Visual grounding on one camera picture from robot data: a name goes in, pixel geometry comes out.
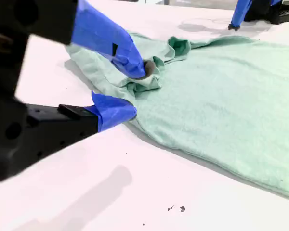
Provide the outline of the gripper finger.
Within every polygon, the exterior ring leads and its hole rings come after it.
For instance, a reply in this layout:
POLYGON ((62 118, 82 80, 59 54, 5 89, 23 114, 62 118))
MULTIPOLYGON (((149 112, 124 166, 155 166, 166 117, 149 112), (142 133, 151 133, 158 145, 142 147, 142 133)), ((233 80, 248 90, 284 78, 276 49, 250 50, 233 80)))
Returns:
POLYGON ((28 106, 26 164, 73 145, 89 136, 134 119, 133 104, 125 99, 92 93, 93 105, 79 107, 28 106))
POLYGON ((32 32, 43 38, 95 51, 132 79, 149 77, 155 65, 144 60, 130 34, 85 0, 34 0, 32 32))
POLYGON ((231 23, 228 25, 228 30, 239 30, 247 11, 252 4, 252 0, 238 0, 231 23))

